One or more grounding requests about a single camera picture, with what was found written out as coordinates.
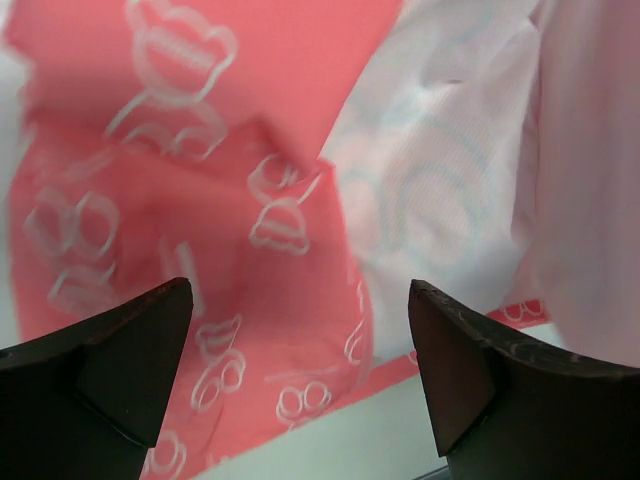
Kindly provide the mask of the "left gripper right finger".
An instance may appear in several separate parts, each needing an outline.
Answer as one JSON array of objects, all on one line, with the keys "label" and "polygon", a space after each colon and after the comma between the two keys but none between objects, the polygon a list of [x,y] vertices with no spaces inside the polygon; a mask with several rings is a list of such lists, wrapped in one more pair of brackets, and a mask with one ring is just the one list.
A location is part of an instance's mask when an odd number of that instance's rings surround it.
[{"label": "left gripper right finger", "polygon": [[454,479],[635,479],[639,372],[552,346],[423,280],[409,323]]}]

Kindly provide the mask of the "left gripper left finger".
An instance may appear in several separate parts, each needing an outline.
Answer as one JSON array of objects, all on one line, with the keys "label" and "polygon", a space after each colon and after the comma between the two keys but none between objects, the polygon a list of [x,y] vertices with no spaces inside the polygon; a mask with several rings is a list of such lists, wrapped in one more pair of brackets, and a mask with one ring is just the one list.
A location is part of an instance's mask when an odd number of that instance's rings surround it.
[{"label": "left gripper left finger", "polygon": [[1,352],[4,479],[137,479],[193,309],[185,278]]}]

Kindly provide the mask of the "pink hooded kids jacket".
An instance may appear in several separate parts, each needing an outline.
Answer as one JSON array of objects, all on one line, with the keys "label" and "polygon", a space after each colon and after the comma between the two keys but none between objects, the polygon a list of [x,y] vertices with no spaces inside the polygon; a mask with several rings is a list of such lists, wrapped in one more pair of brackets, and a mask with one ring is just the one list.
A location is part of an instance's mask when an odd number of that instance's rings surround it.
[{"label": "pink hooded kids jacket", "polygon": [[414,279],[639,363],[635,1],[5,1],[1,57],[22,337],[191,285],[138,479],[414,373]]}]

